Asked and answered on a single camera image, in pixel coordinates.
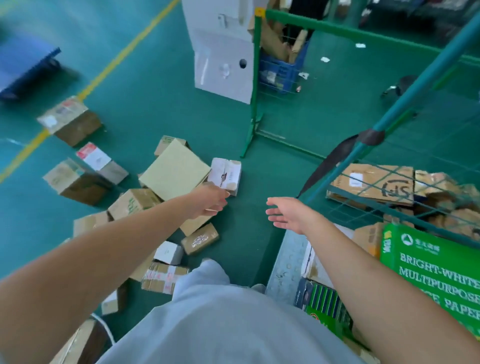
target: white machine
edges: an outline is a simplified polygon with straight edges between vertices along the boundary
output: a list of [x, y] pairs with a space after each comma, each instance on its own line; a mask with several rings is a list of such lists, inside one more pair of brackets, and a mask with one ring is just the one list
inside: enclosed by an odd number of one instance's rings
[[247, 31], [268, 0], [182, 0], [195, 52], [195, 87], [250, 104], [253, 42]]

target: black strap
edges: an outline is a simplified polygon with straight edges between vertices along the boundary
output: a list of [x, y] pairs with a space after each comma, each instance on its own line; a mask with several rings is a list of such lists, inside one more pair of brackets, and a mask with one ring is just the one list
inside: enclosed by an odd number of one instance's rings
[[385, 139], [385, 132], [378, 132], [373, 129], [367, 129], [363, 132], [355, 134], [350, 138], [345, 139], [343, 142], [338, 144], [325, 158], [317, 169], [312, 173], [312, 175], [307, 179], [303, 185], [300, 193], [297, 198], [299, 198], [304, 192], [306, 192], [310, 187], [316, 184], [319, 180], [327, 175], [337, 163], [343, 161], [353, 150], [353, 147], [356, 142], [362, 142], [368, 146], [377, 146], [381, 144]]

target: forearm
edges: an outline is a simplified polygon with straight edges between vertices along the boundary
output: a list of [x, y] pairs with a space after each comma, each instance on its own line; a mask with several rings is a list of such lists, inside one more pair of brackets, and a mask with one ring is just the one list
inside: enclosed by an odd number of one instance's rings
[[189, 217], [189, 203], [187, 196], [178, 197], [98, 227], [0, 282], [0, 352], [7, 363], [49, 362], [98, 304]]
[[320, 214], [305, 234], [382, 363], [473, 363], [480, 345], [419, 289], [363, 251]]

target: person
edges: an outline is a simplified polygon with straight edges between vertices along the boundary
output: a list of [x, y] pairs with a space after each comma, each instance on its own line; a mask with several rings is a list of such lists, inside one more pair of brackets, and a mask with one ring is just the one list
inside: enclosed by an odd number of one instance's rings
[[[228, 193], [204, 185], [95, 228], [0, 282], [0, 353], [6, 364], [48, 363], [106, 296], [186, 219], [215, 215]], [[300, 201], [268, 198], [277, 228], [305, 234], [350, 315], [382, 363], [478, 363], [480, 345], [406, 280]], [[206, 260], [113, 345], [101, 364], [361, 363], [314, 318], [231, 285]]]

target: blue basket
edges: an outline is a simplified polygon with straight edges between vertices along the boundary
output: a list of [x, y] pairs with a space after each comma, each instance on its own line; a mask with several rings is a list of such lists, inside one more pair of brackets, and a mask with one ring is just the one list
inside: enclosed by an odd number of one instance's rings
[[280, 61], [261, 50], [259, 65], [260, 82], [281, 94], [290, 92], [303, 67], [309, 43], [309, 41], [305, 43], [294, 64]]

